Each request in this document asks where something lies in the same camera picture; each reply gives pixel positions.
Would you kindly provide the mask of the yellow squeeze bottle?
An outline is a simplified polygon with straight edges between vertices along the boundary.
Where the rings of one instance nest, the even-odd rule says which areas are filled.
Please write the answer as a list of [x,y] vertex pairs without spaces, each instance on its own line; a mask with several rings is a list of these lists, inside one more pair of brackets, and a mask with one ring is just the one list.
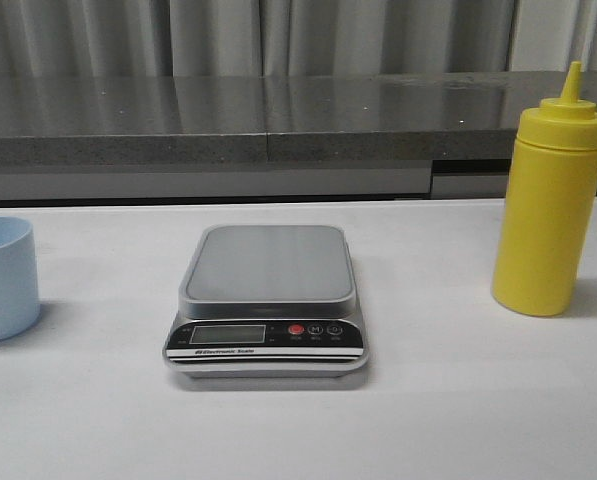
[[524,315],[563,313],[577,279],[597,192],[597,105],[581,82],[574,61],[560,95],[519,119],[491,293]]

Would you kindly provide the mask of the light blue plastic cup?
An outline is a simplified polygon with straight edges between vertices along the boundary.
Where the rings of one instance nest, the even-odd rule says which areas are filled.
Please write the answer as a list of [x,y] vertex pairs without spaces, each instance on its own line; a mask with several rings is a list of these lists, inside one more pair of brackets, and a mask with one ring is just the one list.
[[0,340],[24,332],[39,315],[33,226],[17,217],[0,217]]

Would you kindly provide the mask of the silver digital kitchen scale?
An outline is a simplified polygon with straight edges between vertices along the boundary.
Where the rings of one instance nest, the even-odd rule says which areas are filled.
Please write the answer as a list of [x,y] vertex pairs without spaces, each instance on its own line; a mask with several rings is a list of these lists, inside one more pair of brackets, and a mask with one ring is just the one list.
[[335,378],[365,367],[367,333],[343,230],[206,229],[162,355],[191,378]]

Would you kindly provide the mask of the grey stone counter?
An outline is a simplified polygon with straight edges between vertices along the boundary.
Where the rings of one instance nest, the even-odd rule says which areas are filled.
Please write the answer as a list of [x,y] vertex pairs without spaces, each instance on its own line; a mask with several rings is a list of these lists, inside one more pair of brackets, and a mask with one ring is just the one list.
[[0,78],[0,204],[503,195],[560,72]]

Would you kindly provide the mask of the grey curtain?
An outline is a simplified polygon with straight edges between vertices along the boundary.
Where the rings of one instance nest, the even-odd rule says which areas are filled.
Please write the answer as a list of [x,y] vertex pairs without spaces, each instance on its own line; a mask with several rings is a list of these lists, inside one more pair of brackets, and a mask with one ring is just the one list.
[[0,77],[597,71],[597,1],[0,1]]

